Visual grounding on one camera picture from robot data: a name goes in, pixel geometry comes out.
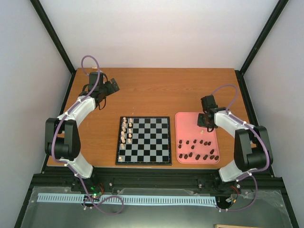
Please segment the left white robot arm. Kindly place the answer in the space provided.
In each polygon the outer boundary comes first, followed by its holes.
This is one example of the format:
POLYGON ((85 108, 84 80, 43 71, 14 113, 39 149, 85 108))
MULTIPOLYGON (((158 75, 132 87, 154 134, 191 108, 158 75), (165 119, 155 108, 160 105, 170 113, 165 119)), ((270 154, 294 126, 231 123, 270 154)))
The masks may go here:
POLYGON ((45 152, 56 163, 69 167, 88 191, 98 188, 99 179, 92 175, 93 166, 81 154, 78 127, 109 95, 119 91, 115 79, 103 72, 91 72, 75 103, 57 118, 48 118, 45 126, 45 152))

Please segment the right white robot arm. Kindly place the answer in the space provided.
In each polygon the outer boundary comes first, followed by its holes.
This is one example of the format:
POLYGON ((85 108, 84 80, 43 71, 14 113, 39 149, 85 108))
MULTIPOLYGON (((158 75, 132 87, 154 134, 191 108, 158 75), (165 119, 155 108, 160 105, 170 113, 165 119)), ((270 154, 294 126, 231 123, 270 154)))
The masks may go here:
POLYGON ((202 97, 201 105, 198 126, 209 133, 220 127, 234 138, 233 161, 218 171, 222 182, 241 181, 269 168, 273 156, 265 127, 248 124, 227 108, 218 107, 213 95, 202 97))

